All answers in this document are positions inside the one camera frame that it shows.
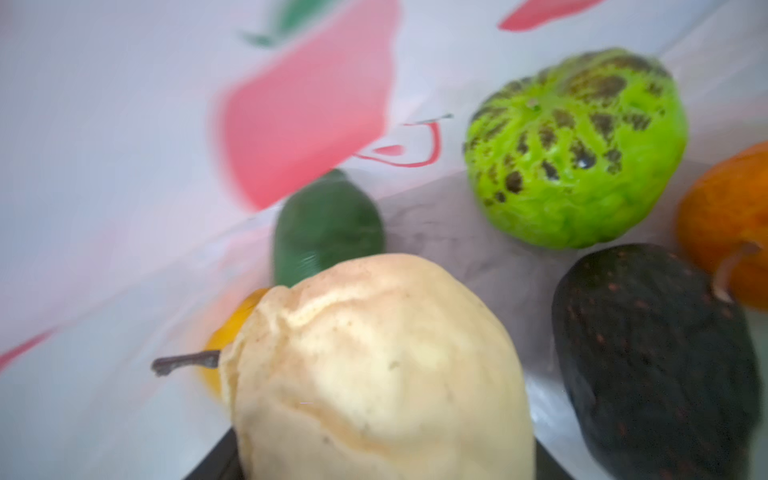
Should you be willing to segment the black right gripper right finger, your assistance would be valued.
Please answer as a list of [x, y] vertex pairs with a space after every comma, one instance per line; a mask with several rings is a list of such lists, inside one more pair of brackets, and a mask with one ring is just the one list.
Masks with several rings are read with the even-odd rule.
[[536, 441], [536, 479], [573, 480], [571, 475]]

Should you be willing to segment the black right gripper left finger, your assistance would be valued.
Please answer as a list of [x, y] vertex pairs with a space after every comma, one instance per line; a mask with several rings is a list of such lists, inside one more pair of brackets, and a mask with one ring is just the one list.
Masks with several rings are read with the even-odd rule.
[[185, 480], [243, 480], [237, 438], [229, 429]]

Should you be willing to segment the dark avocado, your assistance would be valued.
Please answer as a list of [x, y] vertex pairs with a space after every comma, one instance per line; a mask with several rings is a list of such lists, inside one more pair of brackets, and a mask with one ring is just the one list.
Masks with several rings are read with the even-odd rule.
[[762, 382], [741, 306], [654, 244], [579, 259], [551, 320], [586, 446], [617, 479], [743, 479]]

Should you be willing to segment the beige pear fruit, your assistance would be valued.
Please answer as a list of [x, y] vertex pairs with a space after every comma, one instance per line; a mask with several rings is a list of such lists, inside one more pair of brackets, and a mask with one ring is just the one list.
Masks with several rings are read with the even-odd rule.
[[156, 359], [217, 370], [249, 479], [532, 479], [520, 360], [485, 303], [410, 254], [270, 289], [220, 350]]

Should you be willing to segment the green custard apple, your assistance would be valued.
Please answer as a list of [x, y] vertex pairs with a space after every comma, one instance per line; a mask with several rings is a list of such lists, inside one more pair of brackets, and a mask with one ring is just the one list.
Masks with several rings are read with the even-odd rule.
[[493, 226], [562, 250], [615, 240], [641, 222], [687, 142], [663, 63], [609, 48], [506, 83], [472, 115], [462, 153]]

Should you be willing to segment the orange fruit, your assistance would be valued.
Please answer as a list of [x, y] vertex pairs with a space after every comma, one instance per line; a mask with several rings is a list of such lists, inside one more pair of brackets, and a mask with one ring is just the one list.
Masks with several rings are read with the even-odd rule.
[[711, 167], [680, 202], [680, 246], [716, 298], [767, 309], [767, 144]]

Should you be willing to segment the pink plastic bag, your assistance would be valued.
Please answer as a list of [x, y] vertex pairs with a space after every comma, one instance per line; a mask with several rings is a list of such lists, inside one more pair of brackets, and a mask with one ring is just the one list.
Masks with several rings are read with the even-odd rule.
[[475, 108], [583, 51], [658, 57], [684, 160], [626, 242], [675, 246], [685, 191], [767, 138], [763, 1], [5, 1], [1, 5], [1, 475], [182, 479], [229, 421], [202, 348], [271, 281], [286, 194], [342, 169], [396, 252], [438, 262], [503, 321], [536, 436], [605, 472], [554, 358], [575, 260], [489, 225], [462, 155]]

